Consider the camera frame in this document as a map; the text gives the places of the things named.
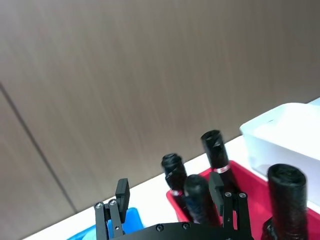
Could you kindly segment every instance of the blue container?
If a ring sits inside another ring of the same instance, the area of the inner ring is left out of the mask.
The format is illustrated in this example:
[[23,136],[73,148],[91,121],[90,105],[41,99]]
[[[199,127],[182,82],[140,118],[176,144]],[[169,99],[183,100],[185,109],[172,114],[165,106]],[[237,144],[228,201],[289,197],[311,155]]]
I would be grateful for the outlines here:
[[[112,221],[107,223],[110,238],[113,237]],[[122,229],[126,234],[130,234],[143,229],[144,226],[141,222],[138,210],[135,207],[130,207],[126,211],[125,222],[122,224]],[[96,225],[93,225],[82,232],[70,237],[68,240],[96,240]]]

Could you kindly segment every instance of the screw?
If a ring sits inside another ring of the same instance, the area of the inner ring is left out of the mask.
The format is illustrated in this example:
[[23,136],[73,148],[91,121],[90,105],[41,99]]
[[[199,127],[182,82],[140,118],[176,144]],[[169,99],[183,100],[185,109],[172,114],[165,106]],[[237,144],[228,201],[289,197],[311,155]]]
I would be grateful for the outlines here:
[[98,202],[96,205],[95,205],[95,208],[96,209],[99,209],[103,206],[103,204],[101,202]]
[[158,224],[157,226],[155,226],[155,229],[158,231],[158,232],[161,232],[164,230],[164,226],[162,224]]
[[188,223],[188,222],[182,223],[182,228],[183,228],[184,230],[189,229],[189,228],[190,228],[190,223]]
[[111,201],[109,202],[110,205],[115,205],[116,203],[117,203],[116,200],[111,200]]

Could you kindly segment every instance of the black plastic part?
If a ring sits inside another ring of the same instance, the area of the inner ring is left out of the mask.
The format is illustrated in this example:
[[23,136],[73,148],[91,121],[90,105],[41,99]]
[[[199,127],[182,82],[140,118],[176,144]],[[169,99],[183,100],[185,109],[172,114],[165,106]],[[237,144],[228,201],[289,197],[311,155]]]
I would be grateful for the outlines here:
[[129,206],[130,199],[130,189],[129,182],[127,178],[122,178],[118,181],[115,190],[115,197],[119,206],[119,214],[121,222],[124,223],[126,221],[126,213]]
[[237,194],[236,200],[237,206],[235,211],[237,216],[237,229],[251,236],[248,195],[245,192],[240,192]]
[[125,234],[122,229],[122,224],[126,220],[130,199],[130,188],[127,178],[122,178],[118,181],[115,197],[116,199],[110,200],[107,204],[100,201],[94,205],[97,240],[109,240],[107,222],[110,219],[112,219],[113,236],[117,238]]
[[238,230],[226,231],[222,227],[212,227],[206,224],[190,223],[190,227],[185,229],[181,222],[162,223],[162,230],[157,229],[157,225],[133,232],[116,240],[254,240]]
[[106,215],[105,204],[100,201],[94,205],[95,211],[95,232],[97,240],[108,240],[109,233],[107,228],[107,221],[110,219],[110,216]]
[[234,201],[233,194],[228,192],[230,196],[223,196],[224,208],[223,208],[223,229],[226,231],[234,230]]
[[109,201],[109,208],[110,208],[110,216],[112,219],[112,231],[113,231],[113,237],[121,237],[124,235],[124,231],[122,229],[122,221],[120,219],[120,213],[118,209],[118,202],[116,201],[115,204],[111,204],[112,201],[116,201],[112,199]]
[[224,213],[224,183],[217,172],[211,172],[209,175],[209,192],[215,203],[216,209],[220,216]]

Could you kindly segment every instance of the white container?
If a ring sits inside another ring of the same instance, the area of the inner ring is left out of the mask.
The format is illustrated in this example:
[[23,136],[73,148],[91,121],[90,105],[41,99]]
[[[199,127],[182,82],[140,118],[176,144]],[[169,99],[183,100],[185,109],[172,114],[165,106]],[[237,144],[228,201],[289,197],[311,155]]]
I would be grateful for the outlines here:
[[251,167],[295,166],[307,176],[308,200],[320,206],[320,106],[286,103],[244,123],[240,130]]

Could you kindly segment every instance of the black tube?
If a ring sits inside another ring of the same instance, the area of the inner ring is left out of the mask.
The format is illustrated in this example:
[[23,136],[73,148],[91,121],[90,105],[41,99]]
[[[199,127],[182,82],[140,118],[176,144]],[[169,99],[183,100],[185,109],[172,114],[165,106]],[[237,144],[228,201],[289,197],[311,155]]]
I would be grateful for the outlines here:
[[220,226],[217,209],[209,193],[209,185],[200,175],[190,175],[184,183],[186,206],[195,223]]
[[239,188],[232,170],[223,137],[219,130],[211,130],[202,135],[201,141],[212,171],[220,174],[225,192],[238,193]]
[[273,228],[272,232],[280,240],[307,240],[305,175],[294,166],[275,164],[268,169],[267,177],[272,207],[269,229]]
[[176,153],[167,154],[163,156],[161,166],[165,174],[165,180],[170,187],[171,195],[185,216],[192,222],[192,217],[185,203],[184,184],[187,172],[182,158]]

